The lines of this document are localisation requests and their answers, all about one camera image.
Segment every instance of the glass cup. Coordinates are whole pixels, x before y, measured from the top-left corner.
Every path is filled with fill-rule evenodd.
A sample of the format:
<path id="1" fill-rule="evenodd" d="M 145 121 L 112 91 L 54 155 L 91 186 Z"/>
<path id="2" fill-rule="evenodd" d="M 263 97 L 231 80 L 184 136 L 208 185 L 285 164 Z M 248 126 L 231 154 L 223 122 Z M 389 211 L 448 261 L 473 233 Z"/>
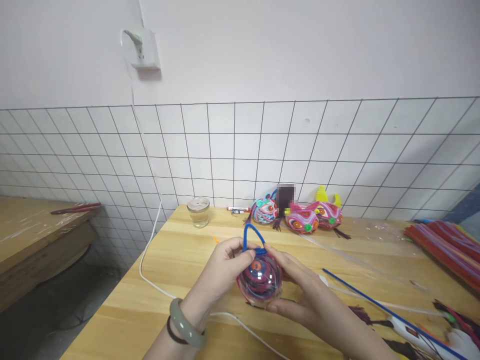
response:
<path id="1" fill-rule="evenodd" d="M 210 201 L 205 197 L 195 197 L 186 205 L 193 226 L 196 228 L 204 228 L 209 223 Z"/>

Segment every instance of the tiled wall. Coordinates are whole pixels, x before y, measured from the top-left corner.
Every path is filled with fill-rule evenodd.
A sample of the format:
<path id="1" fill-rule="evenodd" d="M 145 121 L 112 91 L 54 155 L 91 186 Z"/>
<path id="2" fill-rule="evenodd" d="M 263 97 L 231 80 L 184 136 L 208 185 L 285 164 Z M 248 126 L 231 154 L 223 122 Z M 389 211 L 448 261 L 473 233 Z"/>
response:
<path id="1" fill-rule="evenodd" d="M 90 258 L 129 267 L 159 190 L 158 228 L 192 196 L 250 206 L 278 182 L 300 203 L 327 185 L 345 216 L 439 218 L 480 180 L 475 97 L 135 109 L 143 136 L 130 106 L 1 110 L 0 194 L 102 202 Z"/>

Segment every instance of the red tool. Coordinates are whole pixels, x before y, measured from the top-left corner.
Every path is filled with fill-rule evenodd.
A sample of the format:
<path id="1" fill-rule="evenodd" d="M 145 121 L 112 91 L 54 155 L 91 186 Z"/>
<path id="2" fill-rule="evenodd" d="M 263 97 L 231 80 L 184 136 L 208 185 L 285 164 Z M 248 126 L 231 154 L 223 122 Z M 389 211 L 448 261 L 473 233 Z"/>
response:
<path id="1" fill-rule="evenodd" d="M 59 214 L 67 214 L 67 213 L 84 213 L 90 210 L 97 210 L 102 206 L 101 203 L 96 202 L 94 204 L 83 204 L 75 207 L 68 207 L 61 210 L 52 211 L 50 214 L 52 215 L 59 215 Z"/>

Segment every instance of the wooden tabletop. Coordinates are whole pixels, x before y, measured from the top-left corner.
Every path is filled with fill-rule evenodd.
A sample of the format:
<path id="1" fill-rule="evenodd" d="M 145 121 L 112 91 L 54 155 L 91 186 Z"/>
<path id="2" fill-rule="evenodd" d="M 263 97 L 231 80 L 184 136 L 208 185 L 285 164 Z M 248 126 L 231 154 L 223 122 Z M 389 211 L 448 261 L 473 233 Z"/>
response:
<path id="1" fill-rule="evenodd" d="M 61 201 L 0 196 L 0 274 L 92 216 L 92 211 L 50 214 L 75 205 Z"/>
<path id="2" fill-rule="evenodd" d="M 243 219 L 243 215 L 235 217 L 224 208 L 211 208 L 210 223 L 197 229 L 186 206 L 180 206 L 152 241 L 143 262 L 144 275 L 167 292 L 183 298 L 212 253 L 216 245 L 214 237 L 222 241 L 242 236 Z M 285 228 L 277 232 L 268 225 L 255 224 L 265 241 L 278 250 L 292 254 L 318 274 L 324 275 L 322 268 L 328 269 L 376 300 L 434 312 L 432 301 L 438 299 L 474 319 L 477 316 L 478 320 L 480 301 L 475 295 L 418 246 L 397 238 L 395 229 L 405 225 L 404 222 L 345 218 L 341 230 L 351 235 L 351 240 L 322 230 L 317 230 L 312 238 L 382 272 L 417 282 L 424 287 L 423 291 L 347 261 Z M 248 239 L 260 243 L 253 232 Z M 63 360 L 137 360 L 144 356 L 168 318 L 171 299 L 140 278 L 139 264 L 140 259 L 71 344 Z M 332 278 L 327 276 L 327 279 L 343 288 Z M 284 283 L 282 297 L 298 299 L 300 294 L 296 285 Z M 364 307 L 372 320 L 387 318 L 384 312 L 362 299 L 337 294 L 350 306 Z M 246 305 L 236 286 L 215 311 L 235 314 L 291 360 L 343 359 L 337 350 L 299 324 Z M 446 322 L 437 316 L 405 310 L 396 312 L 412 323 L 421 323 L 437 336 L 448 329 Z M 386 339 L 402 340 L 389 328 L 375 325 L 375 330 Z M 208 343 L 200 351 L 199 359 L 279 359 L 229 317 L 211 318 L 207 332 Z"/>

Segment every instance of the bracelet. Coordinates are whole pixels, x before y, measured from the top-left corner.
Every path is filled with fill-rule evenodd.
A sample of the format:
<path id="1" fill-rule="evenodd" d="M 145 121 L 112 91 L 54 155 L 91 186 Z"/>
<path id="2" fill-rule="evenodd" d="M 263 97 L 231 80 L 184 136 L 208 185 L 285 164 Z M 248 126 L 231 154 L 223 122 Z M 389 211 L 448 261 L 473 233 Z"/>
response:
<path id="1" fill-rule="evenodd" d="M 175 325 L 175 328 L 178 330 L 181 337 L 185 339 L 184 341 L 186 341 L 189 345 L 193 346 L 194 348 L 202 348 L 207 343 L 207 334 L 205 333 L 205 331 L 203 331 L 203 333 L 200 334 L 197 330 L 195 330 L 192 324 L 189 323 L 189 321 L 185 318 L 184 314 L 182 313 L 182 310 L 180 310 L 181 302 L 182 302 L 182 299 L 176 298 L 170 303 L 171 321 L 173 322 L 173 325 Z"/>
<path id="2" fill-rule="evenodd" d="M 168 317 L 168 320 L 166 321 L 166 329 L 168 331 L 168 335 L 170 335 L 171 339 L 176 342 L 176 343 L 179 343 L 179 344 L 182 344 L 182 345 L 188 345 L 189 343 L 186 342 L 185 340 L 179 338 L 179 337 L 176 337 L 174 332 L 172 331 L 172 329 L 170 328 L 170 319 L 171 319 L 171 316 Z"/>

